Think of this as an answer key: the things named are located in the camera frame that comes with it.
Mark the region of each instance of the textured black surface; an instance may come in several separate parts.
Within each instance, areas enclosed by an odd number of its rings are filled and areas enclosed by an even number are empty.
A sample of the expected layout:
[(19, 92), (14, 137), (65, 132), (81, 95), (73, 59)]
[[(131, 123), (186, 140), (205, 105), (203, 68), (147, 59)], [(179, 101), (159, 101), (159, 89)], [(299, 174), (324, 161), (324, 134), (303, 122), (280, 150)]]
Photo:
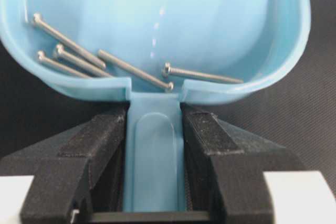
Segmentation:
[(186, 104), (181, 109), (193, 209), (221, 212), (226, 224), (271, 224), (274, 211), (263, 172), (305, 170), (302, 162), (213, 114)]
[(128, 104), (96, 115), (75, 136), (64, 144), (60, 157), (86, 157), (89, 159), (89, 185), (93, 189), (112, 155), (125, 139)]
[[(336, 193), (336, 4), (311, 0), (307, 48), (280, 82), (242, 101), (207, 106), (220, 119), (284, 145)], [(0, 157), (86, 122), (114, 104), (63, 96), (0, 45)]]
[(0, 176), (35, 176), (20, 213), (23, 224), (69, 223), (72, 209), (83, 202), (89, 213), (93, 207), (117, 210), (128, 106), (120, 103), (88, 123), (0, 159)]

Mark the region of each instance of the machine screw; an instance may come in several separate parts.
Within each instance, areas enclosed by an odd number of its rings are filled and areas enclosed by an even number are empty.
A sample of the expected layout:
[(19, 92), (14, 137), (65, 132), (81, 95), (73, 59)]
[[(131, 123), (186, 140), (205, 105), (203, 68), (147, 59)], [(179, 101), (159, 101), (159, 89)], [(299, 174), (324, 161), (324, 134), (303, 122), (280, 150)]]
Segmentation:
[(100, 60), (97, 56), (93, 55), (86, 49), (82, 48), (80, 45), (76, 44), (71, 39), (67, 38), (65, 35), (63, 35), (56, 29), (52, 28), (49, 24), (44, 22), (42, 15), (40, 13), (35, 13), (33, 15), (33, 24), (41, 28), (45, 32), (49, 33), (50, 35), (52, 35), (54, 38), (62, 42), (67, 47), (71, 48), (73, 51), (75, 51), (79, 55), (83, 56), (85, 59), (87, 59), (88, 61), (96, 65), (97, 67), (101, 69), (106, 68), (105, 62)]
[(169, 83), (165, 83), (161, 80), (159, 80), (158, 78), (118, 59), (116, 56), (112, 55), (112, 54), (109, 54), (108, 52), (105, 52), (104, 50), (99, 50), (98, 51), (98, 55), (106, 60), (106, 61), (109, 61), (115, 65), (117, 65), (119, 68), (129, 72), (129, 73), (132, 73), (138, 77), (140, 77), (141, 79), (145, 80), (145, 81), (148, 81), (150, 83), (152, 83), (153, 85), (161, 88), (161, 89), (164, 89), (166, 92), (171, 92), (173, 89), (174, 89), (174, 83), (172, 82), (169, 82)]
[(235, 79), (235, 78), (231, 78), (227, 76), (219, 76), (219, 75), (210, 74), (210, 73), (201, 73), (201, 72), (185, 70), (181, 68), (172, 68), (170, 63), (168, 62), (166, 62), (164, 65), (164, 68), (162, 70), (162, 75), (163, 77), (172, 75), (172, 76), (188, 77), (192, 79), (205, 80), (205, 81), (243, 83), (243, 80)]
[(97, 68), (96, 66), (86, 62), (85, 60), (82, 60), (71, 53), (64, 50), (64, 46), (62, 44), (57, 44), (55, 47), (55, 50), (53, 52), (54, 58), (62, 58), (65, 59), (76, 66), (87, 70), (88, 72), (94, 74), (95, 76), (99, 77), (112, 77), (109, 73), (106, 73), (105, 71), (101, 70), (100, 68)]
[(90, 78), (90, 76), (84, 74), (84, 73), (81, 73), (75, 69), (72, 69), (72, 68), (69, 68), (68, 66), (66, 65), (63, 65), (61, 63), (58, 63), (52, 59), (49, 59), (45, 52), (43, 51), (39, 51), (37, 52), (37, 59), (40, 63), (44, 64), (44, 65), (47, 65), (47, 66), (50, 66), (50, 67), (53, 67), (57, 70), (60, 70), (62, 72), (65, 72), (65, 73), (68, 73), (70, 75), (73, 75), (73, 76), (77, 76), (77, 77), (82, 77), (82, 78)]

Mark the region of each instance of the light blue plastic tray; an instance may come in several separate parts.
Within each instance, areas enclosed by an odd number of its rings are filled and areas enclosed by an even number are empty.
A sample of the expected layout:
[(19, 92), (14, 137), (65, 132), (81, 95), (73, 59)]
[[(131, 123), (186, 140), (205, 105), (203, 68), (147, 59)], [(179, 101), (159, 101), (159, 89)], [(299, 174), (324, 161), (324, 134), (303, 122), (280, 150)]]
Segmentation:
[[(218, 84), (171, 78), (156, 87), (109, 65), (117, 78), (78, 79), (41, 66), (56, 41), (29, 21), (35, 12), (96, 53), (109, 51), (161, 77), (173, 66), (244, 79)], [(29, 72), (68, 96), (131, 101), (124, 210), (183, 210), (180, 102), (214, 104), (272, 85), (297, 63), (310, 30), (309, 0), (0, 0), (0, 36)]]

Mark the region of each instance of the white block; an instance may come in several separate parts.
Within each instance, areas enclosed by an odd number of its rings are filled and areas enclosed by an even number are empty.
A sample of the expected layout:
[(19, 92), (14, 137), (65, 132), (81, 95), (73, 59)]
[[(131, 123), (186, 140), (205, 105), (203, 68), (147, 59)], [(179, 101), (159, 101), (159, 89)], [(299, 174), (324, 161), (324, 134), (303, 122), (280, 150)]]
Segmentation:
[(20, 211), (34, 176), (0, 176), (0, 224), (20, 224)]
[(274, 224), (335, 224), (336, 200), (318, 171), (264, 172)]

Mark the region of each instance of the stainless steel screw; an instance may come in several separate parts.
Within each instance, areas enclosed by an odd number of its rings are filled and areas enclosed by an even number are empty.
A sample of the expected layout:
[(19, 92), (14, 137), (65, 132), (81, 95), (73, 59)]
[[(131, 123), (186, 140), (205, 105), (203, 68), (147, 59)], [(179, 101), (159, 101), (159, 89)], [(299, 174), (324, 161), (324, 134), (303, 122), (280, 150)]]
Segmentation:
[(161, 80), (159, 80), (158, 78), (118, 59), (116, 56), (109, 54), (108, 52), (105, 52), (103, 50), (99, 50), (98, 51), (98, 55), (103, 58), (106, 61), (110, 61), (113, 64), (117, 65), (118, 67), (120, 67), (121, 69), (132, 73), (138, 77), (140, 77), (141, 79), (148, 81), (152, 84), (154, 84), (155, 86), (164, 89), (166, 92), (171, 92), (174, 89), (174, 83), (169, 82), (169, 83), (165, 83)]
[(65, 72), (65, 73), (68, 73), (70, 75), (73, 75), (73, 76), (77, 76), (77, 77), (82, 77), (82, 78), (90, 78), (90, 76), (84, 74), (84, 73), (81, 73), (75, 69), (72, 69), (72, 68), (69, 68), (68, 66), (65, 66), (61, 63), (58, 63), (52, 59), (49, 59), (45, 52), (43, 51), (39, 51), (37, 52), (37, 59), (40, 63), (44, 64), (44, 65), (47, 65), (47, 66), (50, 66), (50, 67), (53, 67), (57, 70), (60, 70), (62, 72)]
[(80, 45), (76, 44), (71, 39), (67, 38), (62, 33), (60, 33), (56, 29), (52, 28), (49, 24), (44, 22), (43, 18), (42, 18), (42, 15), (40, 13), (35, 13), (33, 15), (33, 24), (35, 26), (41, 28), (45, 32), (49, 33), (50, 35), (52, 35), (57, 40), (61, 41), (64, 45), (71, 48), (73, 51), (75, 51), (79, 55), (83, 56), (85, 59), (87, 59), (91, 63), (95, 64), (97, 67), (99, 67), (101, 69), (106, 68), (105, 62), (100, 60), (97, 56), (93, 55), (92, 53), (90, 53), (86, 49), (82, 48)]
[(164, 77), (172, 75), (172, 76), (188, 77), (192, 79), (205, 80), (205, 81), (243, 83), (243, 80), (235, 79), (235, 78), (231, 78), (227, 76), (218, 76), (216, 74), (201, 73), (201, 72), (185, 70), (181, 68), (172, 68), (170, 63), (168, 62), (166, 62), (166, 64), (164, 65), (164, 68), (162, 70), (162, 75)]
[(55, 50), (53, 52), (54, 58), (63, 58), (67, 61), (70, 61), (71, 63), (75, 64), (76, 66), (87, 70), (90, 73), (93, 73), (95, 76), (100, 77), (112, 77), (109, 73), (106, 73), (105, 71), (101, 70), (100, 68), (97, 68), (96, 66), (86, 62), (85, 60), (82, 60), (71, 53), (64, 50), (64, 46), (62, 44), (57, 44), (55, 47)]

